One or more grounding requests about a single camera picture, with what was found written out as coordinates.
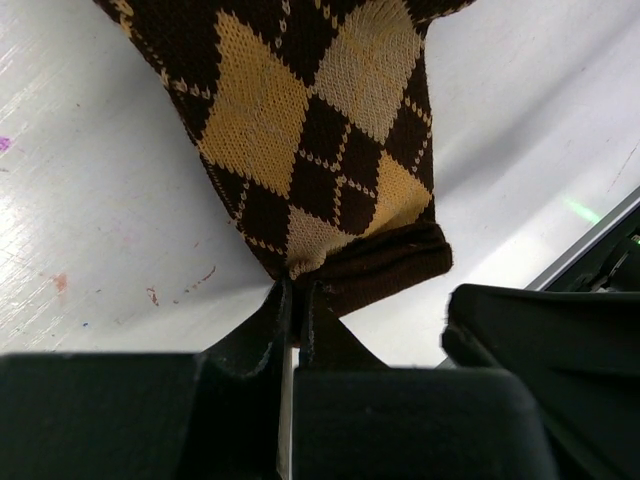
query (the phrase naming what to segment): argyle sock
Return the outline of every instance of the argyle sock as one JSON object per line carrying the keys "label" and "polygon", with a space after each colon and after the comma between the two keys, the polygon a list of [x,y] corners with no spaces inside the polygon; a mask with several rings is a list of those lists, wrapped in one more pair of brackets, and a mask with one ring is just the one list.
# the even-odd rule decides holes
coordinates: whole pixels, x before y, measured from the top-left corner
{"label": "argyle sock", "polygon": [[473,0],[95,0],[273,278],[339,314],[447,272],[424,39]]}

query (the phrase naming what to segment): brown ribbed cuff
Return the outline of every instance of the brown ribbed cuff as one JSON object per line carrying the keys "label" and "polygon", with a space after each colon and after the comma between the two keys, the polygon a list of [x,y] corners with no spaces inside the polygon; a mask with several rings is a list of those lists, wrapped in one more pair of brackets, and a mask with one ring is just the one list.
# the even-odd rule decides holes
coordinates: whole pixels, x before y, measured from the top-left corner
{"label": "brown ribbed cuff", "polygon": [[322,282],[331,308],[342,316],[442,275],[452,265],[440,227],[420,222],[358,241],[295,283],[304,288]]}

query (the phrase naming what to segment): red mark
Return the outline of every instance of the red mark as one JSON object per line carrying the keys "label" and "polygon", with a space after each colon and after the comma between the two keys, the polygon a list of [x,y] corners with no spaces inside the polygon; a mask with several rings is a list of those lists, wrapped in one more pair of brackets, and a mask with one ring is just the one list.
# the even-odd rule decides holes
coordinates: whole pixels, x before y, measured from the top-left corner
{"label": "red mark", "polygon": [[58,294],[62,294],[67,290],[67,286],[69,285],[69,283],[67,280],[66,273],[61,273],[60,275],[54,275],[53,277],[51,277],[51,280],[53,280],[53,284],[56,286],[56,289],[58,290]]}
{"label": "red mark", "polygon": [[0,137],[0,152],[6,152],[11,146],[11,139],[7,137]]}
{"label": "red mark", "polygon": [[160,306],[160,303],[158,302],[158,296],[156,295],[156,287],[147,288],[147,295],[156,307]]}
{"label": "red mark", "polygon": [[[216,273],[216,267],[215,265],[213,266],[213,269],[207,274],[205,275],[202,280],[198,280],[196,283],[194,283],[193,285],[191,285],[189,288],[191,290],[197,290],[198,289],[198,285],[202,285],[203,282],[206,282],[207,280],[209,280],[211,278],[211,275],[213,275],[214,273]],[[189,293],[189,288],[187,288],[184,293]]]}

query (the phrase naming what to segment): white surface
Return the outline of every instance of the white surface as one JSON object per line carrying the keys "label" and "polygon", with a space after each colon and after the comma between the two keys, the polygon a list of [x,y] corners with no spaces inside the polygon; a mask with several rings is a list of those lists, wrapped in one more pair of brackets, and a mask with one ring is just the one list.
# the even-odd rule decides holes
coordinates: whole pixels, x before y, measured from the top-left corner
{"label": "white surface", "polygon": [[[455,267],[345,319],[396,365],[442,360],[456,285],[525,286],[640,184],[637,0],[478,0],[427,45]],[[0,137],[0,350],[197,350],[261,303],[159,80],[90,0],[0,0]]]}

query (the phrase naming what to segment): black plastic part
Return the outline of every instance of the black plastic part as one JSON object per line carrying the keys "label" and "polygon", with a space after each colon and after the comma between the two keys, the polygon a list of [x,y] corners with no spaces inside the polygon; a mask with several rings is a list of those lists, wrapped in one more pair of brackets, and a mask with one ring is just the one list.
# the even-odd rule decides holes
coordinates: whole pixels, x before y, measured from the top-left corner
{"label": "black plastic part", "polygon": [[443,346],[460,365],[517,375],[584,478],[638,479],[639,309],[640,294],[463,285],[452,296]]}
{"label": "black plastic part", "polygon": [[0,359],[0,479],[274,479],[291,286],[197,355]]}
{"label": "black plastic part", "polygon": [[535,401],[504,371],[295,373],[294,479],[553,480]]}
{"label": "black plastic part", "polygon": [[[631,239],[636,235],[640,235],[640,207],[629,212],[588,252],[553,281],[546,290],[549,292],[590,291],[594,281],[602,275],[609,274],[611,269],[608,268],[607,263],[610,260],[617,261],[620,258],[620,255],[614,253],[616,247],[632,241]],[[624,288],[623,291],[636,290],[634,288]]]}
{"label": "black plastic part", "polygon": [[329,308],[322,285],[314,284],[302,314],[300,366],[328,370],[386,370]]}
{"label": "black plastic part", "polygon": [[615,262],[609,274],[608,287],[617,292],[640,292],[640,243],[625,239],[610,255]]}
{"label": "black plastic part", "polygon": [[0,360],[0,478],[171,478],[200,355]]}
{"label": "black plastic part", "polygon": [[204,352],[177,478],[279,478],[278,428],[291,304],[291,283],[276,283],[254,315]]}

